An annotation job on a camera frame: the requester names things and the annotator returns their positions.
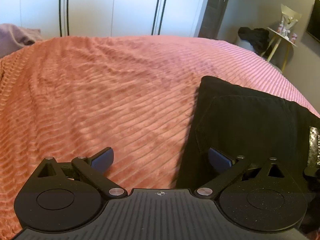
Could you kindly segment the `black denim pants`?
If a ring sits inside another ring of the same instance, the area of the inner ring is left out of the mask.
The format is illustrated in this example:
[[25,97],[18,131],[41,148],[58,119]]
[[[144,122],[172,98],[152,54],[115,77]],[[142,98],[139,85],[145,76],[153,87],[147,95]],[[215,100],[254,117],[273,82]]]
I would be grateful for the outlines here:
[[192,192],[218,173],[210,148],[251,165],[215,199],[239,226],[260,232],[319,229],[319,118],[294,101],[201,80],[176,186]]

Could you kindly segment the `pink ribbed bed blanket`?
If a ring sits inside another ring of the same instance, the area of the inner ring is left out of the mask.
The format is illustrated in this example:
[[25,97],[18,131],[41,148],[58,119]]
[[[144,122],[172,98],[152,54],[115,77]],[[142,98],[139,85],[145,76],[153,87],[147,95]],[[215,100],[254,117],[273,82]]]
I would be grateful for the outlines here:
[[60,37],[1,59],[1,239],[21,229],[14,199],[43,158],[110,146],[127,190],[175,185],[203,76],[294,101],[300,91],[253,52],[174,36]]

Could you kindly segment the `white laundry basket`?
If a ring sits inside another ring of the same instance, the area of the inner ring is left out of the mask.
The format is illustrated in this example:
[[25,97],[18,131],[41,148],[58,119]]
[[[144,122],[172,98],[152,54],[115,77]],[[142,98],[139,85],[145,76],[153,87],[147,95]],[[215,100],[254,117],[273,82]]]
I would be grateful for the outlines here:
[[245,50],[255,52],[253,46],[248,41],[242,40],[240,37],[236,38],[235,45],[244,48]]

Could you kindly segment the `white round side table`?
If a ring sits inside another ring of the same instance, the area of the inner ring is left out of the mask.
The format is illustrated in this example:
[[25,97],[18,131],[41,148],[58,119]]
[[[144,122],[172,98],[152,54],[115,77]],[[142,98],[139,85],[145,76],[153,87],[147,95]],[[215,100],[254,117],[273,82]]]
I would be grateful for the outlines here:
[[267,27],[267,30],[272,37],[268,42],[266,51],[261,53],[260,57],[277,68],[279,72],[283,73],[297,46],[291,42],[289,38],[285,38],[272,28]]

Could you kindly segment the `black clothes pile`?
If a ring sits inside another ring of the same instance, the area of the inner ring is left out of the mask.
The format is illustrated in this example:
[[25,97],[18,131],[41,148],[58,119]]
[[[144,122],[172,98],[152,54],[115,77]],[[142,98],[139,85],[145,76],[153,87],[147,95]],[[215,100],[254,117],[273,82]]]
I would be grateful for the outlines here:
[[258,54],[267,51],[269,44],[269,31],[267,29],[240,27],[238,36],[241,40],[249,42]]

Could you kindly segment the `small pink white jar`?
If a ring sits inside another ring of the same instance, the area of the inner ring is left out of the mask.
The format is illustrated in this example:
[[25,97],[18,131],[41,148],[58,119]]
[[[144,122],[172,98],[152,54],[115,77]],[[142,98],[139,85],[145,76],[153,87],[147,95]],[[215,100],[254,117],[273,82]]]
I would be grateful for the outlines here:
[[295,43],[295,41],[296,41],[296,39],[297,39],[297,36],[298,36],[298,35],[297,35],[296,33],[293,33],[292,36],[291,36],[291,40],[290,40],[290,41],[291,41],[292,43]]

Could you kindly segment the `purple grey pillow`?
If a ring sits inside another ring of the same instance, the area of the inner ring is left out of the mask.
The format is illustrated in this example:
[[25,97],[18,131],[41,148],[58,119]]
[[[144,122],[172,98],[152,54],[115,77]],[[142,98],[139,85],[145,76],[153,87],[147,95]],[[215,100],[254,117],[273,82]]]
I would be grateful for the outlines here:
[[15,51],[42,40],[43,38],[40,29],[28,29],[7,23],[1,24],[0,56],[3,58]]

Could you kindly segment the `white bouquet on table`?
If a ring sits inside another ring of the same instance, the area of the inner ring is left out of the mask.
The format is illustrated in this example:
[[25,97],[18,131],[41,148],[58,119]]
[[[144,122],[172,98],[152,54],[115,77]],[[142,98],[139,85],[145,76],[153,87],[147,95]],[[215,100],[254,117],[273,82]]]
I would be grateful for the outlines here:
[[291,29],[297,24],[301,17],[302,14],[292,10],[284,4],[281,4],[281,20],[277,33],[288,40]]

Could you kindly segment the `white wardrobe with black stripes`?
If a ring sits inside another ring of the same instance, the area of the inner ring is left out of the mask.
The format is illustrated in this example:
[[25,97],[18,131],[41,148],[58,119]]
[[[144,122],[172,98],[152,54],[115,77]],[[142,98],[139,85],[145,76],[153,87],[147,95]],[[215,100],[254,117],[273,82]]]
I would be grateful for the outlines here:
[[199,34],[208,0],[1,0],[1,22],[44,38]]

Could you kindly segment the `dark grey door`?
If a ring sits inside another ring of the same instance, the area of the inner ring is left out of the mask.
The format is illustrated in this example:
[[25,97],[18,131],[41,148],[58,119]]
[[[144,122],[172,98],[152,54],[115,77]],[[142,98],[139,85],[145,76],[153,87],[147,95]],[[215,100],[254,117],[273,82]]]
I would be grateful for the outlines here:
[[198,37],[216,39],[228,0],[208,0]]

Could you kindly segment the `wall mounted black television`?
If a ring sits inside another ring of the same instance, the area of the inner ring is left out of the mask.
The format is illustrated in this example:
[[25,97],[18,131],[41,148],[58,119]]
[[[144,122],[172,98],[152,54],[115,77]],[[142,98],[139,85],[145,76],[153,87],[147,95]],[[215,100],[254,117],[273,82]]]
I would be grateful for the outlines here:
[[315,0],[306,32],[318,42],[320,41],[320,0]]

